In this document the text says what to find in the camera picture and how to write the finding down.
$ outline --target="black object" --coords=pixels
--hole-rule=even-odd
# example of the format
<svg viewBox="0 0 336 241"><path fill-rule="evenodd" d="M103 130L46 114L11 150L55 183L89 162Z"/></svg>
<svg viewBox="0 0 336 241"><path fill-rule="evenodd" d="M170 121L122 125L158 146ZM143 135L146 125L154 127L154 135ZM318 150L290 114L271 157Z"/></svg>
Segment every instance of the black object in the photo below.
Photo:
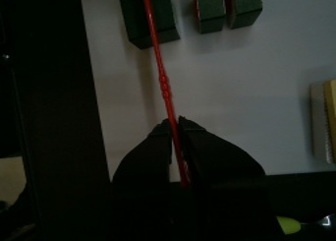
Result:
<svg viewBox="0 0 336 241"><path fill-rule="evenodd" d="M242 149L190 120L179 117L178 126L203 240L282 237L261 165Z"/></svg>
<svg viewBox="0 0 336 241"><path fill-rule="evenodd" d="M19 154L18 129L14 115L13 80L9 66L10 39L0 4L0 158Z"/></svg>
<svg viewBox="0 0 336 241"><path fill-rule="evenodd" d="M198 32L207 33L222 30L225 11L222 0L195 0Z"/></svg>
<svg viewBox="0 0 336 241"><path fill-rule="evenodd" d="M179 39L171 0L150 0L158 42ZM125 31L129 42L139 49L151 46L142 0L121 0Z"/></svg>
<svg viewBox="0 0 336 241"><path fill-rule="evenodd" d="M111 240L110 178L81 2L0 0L0 6L38 238Z"/></svg>
<svg viewBox="0 0 336 241"><path fill-rule="evenodd" d="M118 166L111 182L111 228L118 241L170 240L170 144L165 120Z"/></svg>
<svg viewBox="0 0 336 241"><path fill-rule="evenodd" d="M165 120L125 156L113 177L117 240L169 240L174 231L194 231L194 240L282 237L259 164L190 120L179 118L178 125L191 187L169 191L171 139Z"/></svg>

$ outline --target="yellow object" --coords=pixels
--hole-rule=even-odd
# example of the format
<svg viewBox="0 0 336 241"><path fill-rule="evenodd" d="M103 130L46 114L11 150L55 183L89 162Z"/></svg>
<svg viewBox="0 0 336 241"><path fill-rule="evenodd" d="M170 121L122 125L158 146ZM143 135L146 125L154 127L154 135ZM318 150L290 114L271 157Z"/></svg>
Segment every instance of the yellow object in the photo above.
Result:
<svg viewBox="0 0 336 241"><path fill-rule="evenodd" d="M336 160L336 80L323 83L323 95L333 160Z"/></svg>
<svg viewBox="0 0 336 241"><path fill-rule="evenodd" d="M277 216L277 220L286 235L299 232L299 223L297 220L283 216Z"/></svg>

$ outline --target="red wire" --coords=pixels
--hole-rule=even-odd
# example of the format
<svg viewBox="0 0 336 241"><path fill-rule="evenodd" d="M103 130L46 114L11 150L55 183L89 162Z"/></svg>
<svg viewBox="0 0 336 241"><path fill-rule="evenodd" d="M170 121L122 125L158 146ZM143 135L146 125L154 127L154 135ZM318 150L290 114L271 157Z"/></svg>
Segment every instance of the red wire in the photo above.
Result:
<svg viewBox="0 0 336 241"><path fill-rule="evenodd" d="M162 94L162 98L163 98L165 110L166 110L166 114L167 114L170 130L171 130L174 154L175 154L178 172L179 172L179 177L181 177L181 186L186 187L189 184L187 166L186 166L186 163L182 158L170 85L169 85L169 79L167 79L165 69L163 69L163 64L162 64L158 39L157 39L157 32L155 32L155 26L154 26L153 14L151 14L153 13L151 4L150 4L150 0L142 0L142 2L143 2L146 20L147 20L147 25L149 25L149 30L150 30L151 45L153 45L153 51L154 51L157 69L158 69L158 82L159 82L159 87L161 87L161 94Z"/></svg>

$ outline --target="dark green box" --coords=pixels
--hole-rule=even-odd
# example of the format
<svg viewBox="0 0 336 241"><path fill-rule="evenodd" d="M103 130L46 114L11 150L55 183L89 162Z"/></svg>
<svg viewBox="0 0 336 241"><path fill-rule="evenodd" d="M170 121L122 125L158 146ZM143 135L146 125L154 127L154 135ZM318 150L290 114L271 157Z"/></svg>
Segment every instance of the dark green box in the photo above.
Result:
<svg viewBox="0 0 336 241"><path fill-rule="evenodd" d="M221 31L225 18L222 0L195 0L195 3L199 33Z"/></svg>
<svg viewBox="0 0 336 241"><path fill-rule="evenodd" d="M125 31L129 42L139 49L151 46L142 0L121 0ZM171 0L150 0L158 42L179 39Z"/></svg>
<svg viewBox="0 0 336 241"><path fill-rule="evenodd" d="M226 25L237 29L254 24L262 11L262 0L223 0Z"/></svg>

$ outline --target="white wall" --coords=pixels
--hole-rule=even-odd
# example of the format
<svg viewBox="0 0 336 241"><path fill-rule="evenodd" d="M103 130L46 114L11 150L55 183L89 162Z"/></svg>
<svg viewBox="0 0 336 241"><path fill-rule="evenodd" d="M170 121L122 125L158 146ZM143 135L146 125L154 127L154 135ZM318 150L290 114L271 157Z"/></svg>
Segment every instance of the white wall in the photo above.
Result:
<svg viewBox="0 0 336 241"><path fill-rule="evenodd" d="M126 41L119 0L82 0L110 173L166 117L151 49ZM267 174L336 170L311 156L307 87L336 78L334 0L263 0L249 28L199 35L173 0L181 40L161 45L175 113Z"/></svg>

